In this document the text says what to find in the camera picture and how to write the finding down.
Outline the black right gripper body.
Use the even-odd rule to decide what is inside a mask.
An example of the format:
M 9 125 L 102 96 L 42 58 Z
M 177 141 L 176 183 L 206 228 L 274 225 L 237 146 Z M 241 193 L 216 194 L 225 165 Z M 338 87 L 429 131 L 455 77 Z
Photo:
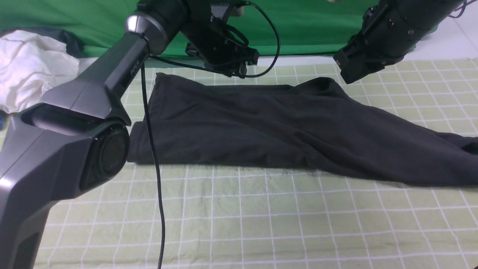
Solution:
M 346 84 L 404 58 L 405 44 L 399 40 L 401 26 L 394 4 L 378 4 L 367 9 L 360 31 L 333 56 Z

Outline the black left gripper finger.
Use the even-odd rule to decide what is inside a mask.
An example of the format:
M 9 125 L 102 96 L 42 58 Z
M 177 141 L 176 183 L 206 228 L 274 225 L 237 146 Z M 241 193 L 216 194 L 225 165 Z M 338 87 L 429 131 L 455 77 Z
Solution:
M 247 75 L 247 65 L 239 64 L 235 70 L 235 76 L 238 78 L 245 79 Z

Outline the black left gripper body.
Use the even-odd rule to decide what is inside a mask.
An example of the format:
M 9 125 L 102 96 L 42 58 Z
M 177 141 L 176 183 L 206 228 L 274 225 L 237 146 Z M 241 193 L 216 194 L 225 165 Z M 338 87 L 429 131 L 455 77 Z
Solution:
M 186 0 L 187 22 L 181 33 L 188 39 L 188 56 L 201 59 L 204 67 L 218 73 L 235 73 L 239 64 L 256 65 L 259 53 L 234 26 L 229 16 L 215 17 L 210 0 Z

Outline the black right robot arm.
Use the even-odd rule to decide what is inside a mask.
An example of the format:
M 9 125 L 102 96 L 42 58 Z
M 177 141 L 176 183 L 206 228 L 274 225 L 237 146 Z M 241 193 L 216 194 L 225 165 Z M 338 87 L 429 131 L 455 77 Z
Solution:
M 380 0 L 364 14 L 360 31 L 334 55 L 347 84 L 399 63 L 462 0 Z

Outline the gray left robot arm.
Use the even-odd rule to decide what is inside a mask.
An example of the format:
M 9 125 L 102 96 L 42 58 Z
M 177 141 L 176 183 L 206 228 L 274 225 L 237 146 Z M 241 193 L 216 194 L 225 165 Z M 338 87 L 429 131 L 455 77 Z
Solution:
M 77 78 L 11 117 L 1 149 L 2 269 L 32 269 L 50 209 L 116 176 L 130 147 L 121 97 L 150 56 L 179 33 L 208 71 L 244 78 L 258 51 L 235 41 L 241 0 L 141 0 L 125 34 Z

